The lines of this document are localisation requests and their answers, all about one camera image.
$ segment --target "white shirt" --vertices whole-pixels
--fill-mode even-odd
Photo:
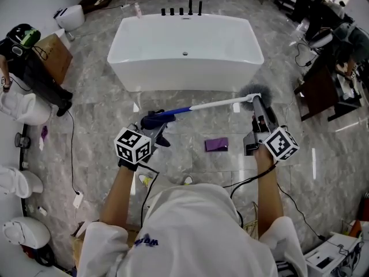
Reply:
[[[345,17],[345,10],[341,5],[333,3],[332,1],[326,1],[326,3],[328,7],[330,7],[331,10],[333,10],[334,13],[339,16],[339,18],[343,19]]]
[[[78,277],[278,276],[276,260],[290,262],[299,276],[307,276],[290,218],[278,218],[259,241],[252,239],[238,225],[227,191],[211,184],[156,195],[132,249],[126,241],[125,229],[91,223]]]

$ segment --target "bathtub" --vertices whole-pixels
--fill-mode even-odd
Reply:
[[[242,18],[153,14],[122,20],[108,62],[128,91],[238,91],[264,57]]]

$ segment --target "cleaning brush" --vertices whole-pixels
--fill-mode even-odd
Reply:
[[[205,103],[205,104],[197,104],[191,107],[185,108],[177,108],[175,110],[165,111],[162,113],[155,114],[155,117],[165,116],[165,115],[175,115],[179,113],[201,110],[203,108],[211,108],[217,106],[223,106],[225,104],[233,104],[233,103],[241,103],[242,107],[247,111],[253,110],[253,99],[255,96],[259,96],[263,102],[265,107],[269,107],[272,102],[271,93],[268,87],[260,84],[250,84],[242,88],[239,92],[239,98],[236,99],[227,99],[220,100],[218,102]]]
[[[270,92],[270,89],[267,86],[261,85],[261,84],[250,84],[248,86],[243,87],[240,92],[239,96],[247,96],[247,95],[259,95],[264,103],[264,106],[266,108],[269,108],[272,104],[272,93]],[[241,106],[246,111],[253,111],[254,105],[251,102],[241,102]]]

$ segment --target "hand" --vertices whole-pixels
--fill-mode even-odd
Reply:
[[[120,159],[119,162],[118,162],[118,166],[125,166],[127,167],[129,170],[131,171],[136,171],[137,170],[137,167],[138,167],[138,164],[132,164],[124,159]]]
[[[258,170],[263,172],[268,170],[274,163],[273,155],[269,152],[265,145],[260,145],[259,148],[254,151]]]
[[[352,81],[352,74],[351,73],[345,73],[345,79]]]
[[[2,87],[2,90],[4,91],[4,93],[9,92],[11,86],[12,86],[12,82],[10,82],[10,84],[4,84],[4,86]]]

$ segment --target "gray tile floor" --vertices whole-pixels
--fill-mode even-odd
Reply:
[[[194,12],[197,1],[194,0]],[[161,8],[184,7],[188,0],[137,0],[143,14],[159,13]],[[123,3],[113,1],[111,6]],[[249,20],[261,46],[265,62],[254,82],[268,85],[273,92],[272,107],[280,124],[286,124],[300,144],[300,151],[277,167],[281,187],[290,193],[317,233],[339,231],[341,220],[353,219],[360,195],[369,186],[366,164],[369,150],[366,120],[367,109],[360,109],[340,119],[327,122],[325,112],[301,123],[293,88],[303,70],[295,63],[296,42],[306,25],[297,26],[287,20],[266,0],[203,0],[204,13],[222,14]],[[47,216],[37,211],[30,215],[47,225],[58,263],[73,266],[70,234],[77,223],[96,220],[103,201],[114,181],[118,167],[113,139],[121,127],[139,121],[148,110],[191,106],[202,102],[233,97],[229,92],[156,91],[128,93],[107,63],[107,54],[121,19],[135,15],[134,8],[100,10],[88,14],[85,24],[74,31],[73,60],[64,87],[74,93],[73,107],[76,128],[73,140],[74,184],[84,194],[78,210],[72,202],[71,137],[69,115],[47,122],[49,134],[43,151],[37,141],[41,126],[30,129],[33,146],[27,153],[31,171],[44,183],[42,194],[32,195],[27,206],[42,206]],[[313,57],[304,47],[300,63]],[[140,111],[134,113],[134,103]],[[251,113],[235,113],[231,106],[178,116],[165,137],[170,148],[160,148],[149,164],[160,176],[178,182],[191,174],[195,182],[230,185],[254,175],[255,160],[243,155],[242,139],[251,130]],[[229,151],[205,153],[204,140],[228,137]],[[129,222],[139,224],[140,208],[146,190],[135,179],[130,198]],[[285,214],[296,225],[303,250],[318,243],[304,224],[292,201],[282,194]],[[253,220],[252,201],[257,200],[257,182],[242,186],[234,203],[245,222]]]

